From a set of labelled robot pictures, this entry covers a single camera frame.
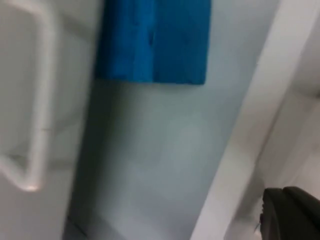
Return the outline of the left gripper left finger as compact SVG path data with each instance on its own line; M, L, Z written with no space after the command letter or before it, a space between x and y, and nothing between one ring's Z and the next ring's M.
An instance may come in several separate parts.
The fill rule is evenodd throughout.
M318 240L320 210L304 210L283 188L263 192L260 233L263 240Z

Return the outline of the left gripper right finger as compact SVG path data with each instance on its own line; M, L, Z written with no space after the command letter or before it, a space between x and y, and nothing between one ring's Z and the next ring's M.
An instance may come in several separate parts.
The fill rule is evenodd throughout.
M304 210L319 210L320 201L313 195L296 186L283 188L283 192L288 195L297 206Z

